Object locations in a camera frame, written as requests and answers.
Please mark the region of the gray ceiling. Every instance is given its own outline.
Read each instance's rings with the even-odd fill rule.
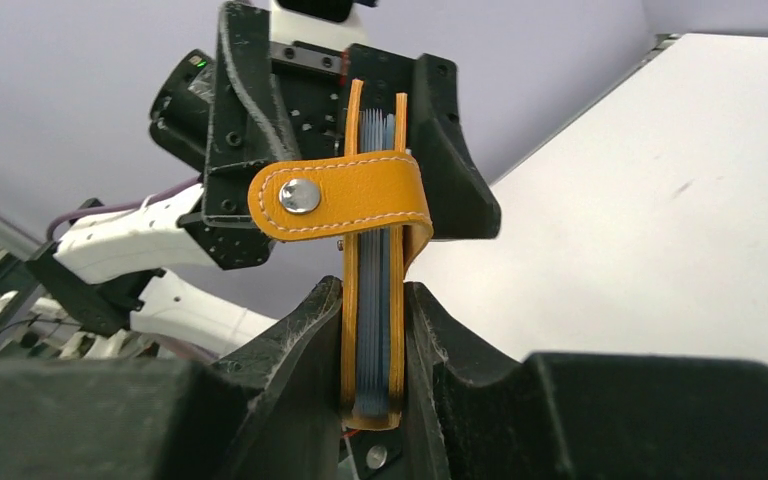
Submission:
[[[655,33],[768,33],[768,0],[380,3],[362,12],[375,46],[458,63],[462,123],[488,180],[622,78]],[[41,237],[87,197],[132,200],[190,176],[148,138],[147,110],[186,52],[214,49],[217,11],[199,0],[0,0],[0,213]],[[250,271],[181,271],[280,316],[338,273],[340,257],[312,242],[282,245]]]

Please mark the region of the purple cable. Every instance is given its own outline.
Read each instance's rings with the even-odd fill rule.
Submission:
[[[168,200],[198,183],[199,183],[198,177],[190,178],[185,182],[179,183],[178,185],[169,187],[168,189],[158,194],[152,195],[151,198],[149,198],[149,201],[146,203],[146,205],[152,205],[157,202],[162,202],[163,200]],[[79,210],[73,210],[71,212],[64,213],[63,215],[59,215],[57,218],[52,220],[51,223],[48,224],[48,228],[45,230],[45,239],[48,241],[54,240],[54,233],[57,230],[57,227],[59,227],[60,225],[66,222],[70,222],[72,220],[78,220],[88,215],[99,215],[102,213],[117,213],[117,212],[124,212],[128,210],[136,210],[141,206],[143,206],[143,200],[138,200],[138,201],[128,202],[128,203],[120,203],[118,205],[105,205],[103,207],[82,208]]]

